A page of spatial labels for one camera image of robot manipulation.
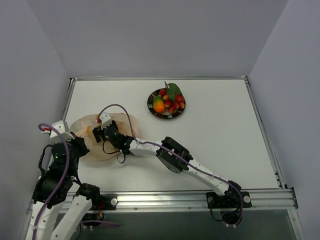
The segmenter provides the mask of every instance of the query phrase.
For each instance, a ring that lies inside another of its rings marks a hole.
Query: wall
[[[21,232],[48,136],[61,117],[67,74],[25,0],[0,2],[0,239]]]
[[[319,239],[320,1],[290,0],[249,75],[307,239]]]
[[[243,76],[288,0],[27,0],[69,77]]]

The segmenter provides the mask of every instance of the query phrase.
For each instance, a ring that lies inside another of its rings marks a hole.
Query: black plate
[[[155,115],[156,117],[158,117],[158,118],[160,118],[160,119],[165,119],[165,120],[166,120],[166,119],[174,119],[174,118],[180,116],[180,115],[183,113],[183,111],[186,109],[186,99],[184,99],[184,108],[183,108],[183,109],[178,108],[177,110],[175,110],[175,112],[174,112],[173,114],[170,114],[167,109],[165,109],[165,112],[164,112],[164,113],[158,113],[158,112],[156,112],[156,111],[154,110],[154,106],[153,106],[154,98],[160,95],[160,90],[161,90],[161,89],[162,89],[162,88],[154,91],[154,92],[151,93],[150,96],[148,97],[148,100],[147,100],[147,102],[146,102],[146,105],[147,105],[149,111],[150,111],[153,115]]]

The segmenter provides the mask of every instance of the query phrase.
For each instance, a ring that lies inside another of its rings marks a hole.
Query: green leaf
[[[169,88],[172,89],[175,93],[182,95],[180,88],[175,83],[169,83]]]
[[[176,95],[175,95],[175,91],[172,89],[172,88],[168,88],[166,90],[166,94],[168,94],[168,97],[169,99],[172,101],[172,102],[176,102]]]

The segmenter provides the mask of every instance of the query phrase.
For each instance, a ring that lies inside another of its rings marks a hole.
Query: red fruit
[[[169,100],[168,94],[164,95],[164,96],[162,97],[162,99],[163,99],[164,101],[168,101],[168,100]]]
[[[181,102],[179,102],[179,108],[180,108],[180,109],[184,109],[184,108],[185,108],[185,106],[186,106],[186,105],[185,105],[185,103],[184,103],[184,102],[182,102],[182,101],[181,101]]]
[[[169,108],[168,108],[168,112],[169,112],[170,114],[173,114],[173,113],[175,112],[175,108],[174,108],[173,106],[169,107]]]
[[[178,103],[178,102],[174,102],[174,103],[172,104],[172,107],[173,107],[174,109],[178,109],[178,108],[179,108],[179,103]]]
[[[172,105],[172,101],[170,101],[170,100],[164,102],[164,106],[166,108],[169,108],[171,105]]]
[[[176,102],[180,102],[181,101],[180,95],[175,94],[175,101]]]
[[[160,93],[160,96],[163,97],[164,95],[167,94],[167,90],[165,88],[163,88],[163,89],[160,90],[159,93]]]

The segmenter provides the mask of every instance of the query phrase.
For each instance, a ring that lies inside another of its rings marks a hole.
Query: plate of fruit
[[[149,111],[160,119],[178,117],[186,108],[186,100],[175,83],[166,83],[165,88],[155,90],[147,100]]]

